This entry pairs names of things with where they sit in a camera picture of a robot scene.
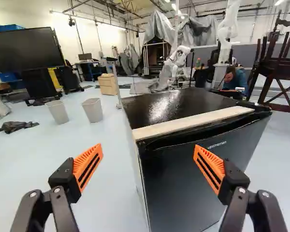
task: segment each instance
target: wooden chair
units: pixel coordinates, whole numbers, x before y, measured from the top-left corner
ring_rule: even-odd
[[[281,14],[281,11],[278,13],[278,17],[275,23],[274,32],[277,29],[278,25],[284,25],[286,27],[290,26],[290,21],[281,20],[279,19]],[[257,62],[259,52],[260,52],[260,40],[258,40],[259,46],[257,46],[257,52],[256,52],[256,59],[255,64],[252,70],[252,73],[248,79],[248,97],[249,100],[251,93],[254,89],[254,86],[256,84],[256,81],[258,79],[258,75],[262,74],[266,77],[264,86],[262,88],[258,103],[269,105],[273,110],[283,111],[283,112],[290,112],[290,98],[287,95],[287,91],[290,91],[290,86],[288,88],[284,88],[280,80],[290,80],[290,58],[286,58],[289,52],[290,48],[290,38],[289,38],[289,32],[286,33],[285,40],[282,44],[279,56],[277,58],[273,58],[272,54],[274,51],[274,47],[276,44],[275,36],[271,37],[270,44],[266,51],[266,42],[267,37],[263,38],[262,43],[262,50],[259,62]],[[273,80],[276,80],[281,92],[278,93],[276,96],[272,97],[271,99],[265,101],[266,95],[270,89],[270,86],[273,82]],[[275,104],[271,103],[273,100],[277,99],[281,95],[284,95],[284,97],[287,100],[288,105],[281,105],[281,104]]]

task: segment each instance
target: blue shirt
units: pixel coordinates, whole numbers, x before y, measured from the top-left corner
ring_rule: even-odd
[[[247,95],[248,85],[244,71],[241,69],[237,69],[235,73],[236,76],[234,76],[230,82],[224,82],[223,89],[235,89],[236,87],[244,87],[245,91],[243,91],[243,94]]]

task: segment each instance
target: blue bin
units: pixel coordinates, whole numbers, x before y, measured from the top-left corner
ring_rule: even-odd
[[[15,82],[10,82],[9,85],[10,85],[10,87],[12,89],[22,89],[22,88],[26,88],[24,82],[21,81],[21,80],[15,81]]]
[[[20,29],[24,29],[24,28],[16,24],[0,26],[0,31],[20,30]]]
[[[0,73],[0,80],[2,82],[16,81],[17,77],[13,72]]]

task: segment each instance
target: laptop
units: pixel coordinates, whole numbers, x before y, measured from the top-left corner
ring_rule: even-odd
[[[92,55],[91,53],[85,53],[85,54],[78,54],[79,60],[91,60]]]

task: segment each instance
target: computer monitor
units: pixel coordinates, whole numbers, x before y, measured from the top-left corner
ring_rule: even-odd
[[[88,60],[92,59],[91,53],[85,53],[85,54],[78,54],[79,60]]]
[[[59,66],[64,60],[50,27],[0,32],[0,72]]]

